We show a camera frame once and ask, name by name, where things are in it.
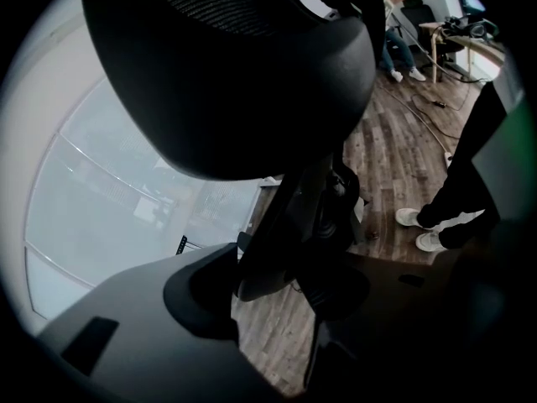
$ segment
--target desk leg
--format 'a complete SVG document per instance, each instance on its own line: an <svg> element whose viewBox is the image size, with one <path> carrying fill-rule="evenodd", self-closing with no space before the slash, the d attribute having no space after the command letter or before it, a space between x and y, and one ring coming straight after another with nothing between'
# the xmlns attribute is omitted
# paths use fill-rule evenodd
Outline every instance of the desk leg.
<svg viewBox="0 0 537 403"><path fill-rule="evenodd" d="M436 37L438 33L433 33L430 37L430 49L432 51L432 59L436 63ZM436 84L436 64L433 64L433 83Z"/></svg>
<svg viewBox="0 0 537 403"><path fill-rule="evenodd" d="M472 50L468 49L468 80L472 79Z"/></svg>

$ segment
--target cable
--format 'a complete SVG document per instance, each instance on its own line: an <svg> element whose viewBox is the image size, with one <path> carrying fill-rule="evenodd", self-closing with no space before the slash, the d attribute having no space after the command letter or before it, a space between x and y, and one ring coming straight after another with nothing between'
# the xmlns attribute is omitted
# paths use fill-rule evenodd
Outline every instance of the cable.
<svg viewBox="0 0 537 403"><path fill-rule="evenodd" d="M427 100L427 102L430 103L430 100L429 100L427 97L423 96L422 94L414 94L414 95L410 98L410 100L412 101L412 104L414 104L414 106L416 107L416 109L418 109L421 113L423 113L424 115L426 115L427 118L429 119L430 123L433 124L433 126L434 126L439 132L441 132L442 134L444 134L444 136L446 136L447 138L450 138L450 139L459 140L460 138L456 138L455 136L451 136L450 134L445 133L444 131L442 131L442 130L440 129L440 127L438 127L438 125L436 125L435 121L433 121L433 118L431 118L430 115L429 115L427 112L425 112L424 110L420 109L420 107L419 107L419 106L416 104L416 102L414 101L414 97L416 97L416 96L423 97L425 100Z"/></svg>
<svg viewBox="0 0 537 403"><path fill-rule="evenodd" d="M461 106L459 106L458 109L455 109L453 106L450 106L449 104L447 104L446 100L444 100L442 98L442 96L438 92L434 92L434 93L438 96L438 98L440 98L442 100L442 102L446 105L446 107L454 110L455 112L459 112L464 107L464 105L466 104L466 102L467 102L467 100L468 100L468 98L470 96L470 88L471 87L468 85L467 94L464 97L464 100L462 101L462 104L461 104ZM422 96L423 98L427 99L428 102L430 102L430 100L427 97L425 97L424 95L422 95L422 94L419 94L419 95Z"/></svg>
<svg viewBox="0 0 537 403"><path fill-rule="evenodd" d="M465 81L463 79L460 79L454 75L452 75L449 71L447 71L444 67L442 67L441 65L439 65L436 61L434 61L430 56L429 56L429 52L423 47L421 46L420 42L414 37L414 35L412 33L410 33L408 31L408 29L401 24L401 22L397 19L397 17L394 15L394 13L391 13L391 16L395 19L395 22L397 24L399 24L399 27L401 27L408 35L409 37L412 39L412 41L414 43L416 43L418 45L418 48L420 48L421 52L423 52L423 54L425 55L425 57L427 57L427 59L434 65L436 65L441 71L443 71L444 73L446 73L446 75L448 75L450 78L452 79L455 79L456 81L459 81L459 82L462 82L463 84L475 84L475 83L478 83L478 82L490 82L491 80L490 79L484 79L484 78L481 78L481 79L476 79L475 81ZM442 26L439 25L438 27L436 27L435 31L433 32L436 33L436 31L438 29L440 29Z"/></svg>
<svg viewBox="0 0 537 403"><path fill-rule="evenodd" d="M436 139L436 142L438 142L438 144L442 147L442 149L444 150L444 152L447 152L449 153L449 151L446 149L446 147L444 146L444 144L440 141L440 139L438 139L438 136L436 136L435 132L433 130L430 129L429 125L423 120L423 118L418 115L414 109L412 109L408 104L406 104L405 102L403 102L403 100L401 100L400 98L398 98L397 96L395 96L394 94L392 94L391 92L389 92L386 88L384 88L383 86L380 86L379 87L381 90L385 90L390 96L392 96L395 100L397 100L399 103L401 103L403 106L405 106L407 109L409 109L426 127L427 129L430 131L430 133L433 135L433 137Z"/></svg>

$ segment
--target person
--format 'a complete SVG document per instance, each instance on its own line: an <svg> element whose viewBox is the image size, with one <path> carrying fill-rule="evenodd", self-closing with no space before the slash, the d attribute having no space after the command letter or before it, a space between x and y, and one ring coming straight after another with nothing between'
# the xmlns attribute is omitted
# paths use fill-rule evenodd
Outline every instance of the person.
<svg viewBox="0 0 537 403"><path fill-rule="evenodd" d="M474 105L461 139L447 171L443 187L432 203L421 211L412 208L399 209L395 220L405 226L417 226L432 230L416 239L416 246L426 252L461 248L473 236L487 233L499 220L494 201L481 176L472 164L472 157L481 149L503 121L505 111L492 83L482 89ZM484 212L470 222L444 228L435 227L442 221L458 217L461 212Z"/></svg>
<svg viewBox="0 0 537 403"><path fill-rule="evenodd" d="M401 51L401 55L403 56L403 61L406 64L406 66L409 68L409 76L413 77L417 81L425 81L425 76L423 76L420 73L420 71L416 68L414 57L412 56L412 52L410 51L409 46L403 41L403 38L395 32L394 27L388 27L388 29L386 30L386 36L384 38L384 47L383 47L383 53L382 53L383 63L386 65L388 73L397 82L401 82L403 80L403 75L401 74L401 72L395 70L394 61L392 60L392 57L388 52L388 46L386 44L387 40L390 40L391 42L393 42Z"/></svg>
<svg viewBox="0 0 537 403"><path fill-rule="evenodd" d="M402 0L389 0L398 3ZM447 171L444 185L431 204L421 211L412 208L399 209L395 220L405 226L417 226L432 230L416 239L416 246L426 252L461 248L470 238L486 235L499 221L498 209L472 159L485 146L519 103L524 92L511 60L506 61L498 78L482 89L468 121L462 130L459 144ZM484 212L472 221L435 231L440 222L459 216L461 212Z"/></svg>

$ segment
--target black pants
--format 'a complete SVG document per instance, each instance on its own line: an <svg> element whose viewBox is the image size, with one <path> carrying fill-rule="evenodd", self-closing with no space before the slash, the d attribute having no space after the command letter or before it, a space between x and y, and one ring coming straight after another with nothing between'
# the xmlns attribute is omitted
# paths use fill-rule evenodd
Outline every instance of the black pants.
<svg viewBox="0 0 537 403"><path fill-rule="evenodd" d="M493 84L488 83L482 89L462 130L443 187L433 202L425 205L418 215L418 223L421 226L432 228L441 221L458 217L461 212L485 210L466 224L442 230L440 241L445 248L460 248L470 238L490 232L499 220L493 199L473 166L472 158L490 139L505 115L503 104Z"/></svg>

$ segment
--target black office chair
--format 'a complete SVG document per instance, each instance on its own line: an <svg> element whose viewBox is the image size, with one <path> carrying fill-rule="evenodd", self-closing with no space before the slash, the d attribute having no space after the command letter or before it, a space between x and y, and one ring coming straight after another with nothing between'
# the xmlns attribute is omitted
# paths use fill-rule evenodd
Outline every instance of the black office chair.
<svg viewBox="0 0 537 403"><path fill-rule="evenodd" d="M418 41L421 46L426 50L431 52L430 47L430 32L423 31L420 27L420 24L423 23L434 23L436 22L435 15L433 15L432 10L426 4L423 4L422 0L403 0L404 7L401 8L403 15L414 25L416 31L418 32ZM456 44L447 40L444 44L436 44L436 62L441 67L444 67L446 61L448 60L447 54L451 52L458 52L463 50L464 46ZM430 67L432 64L424 65L423 67Z"/></svg>

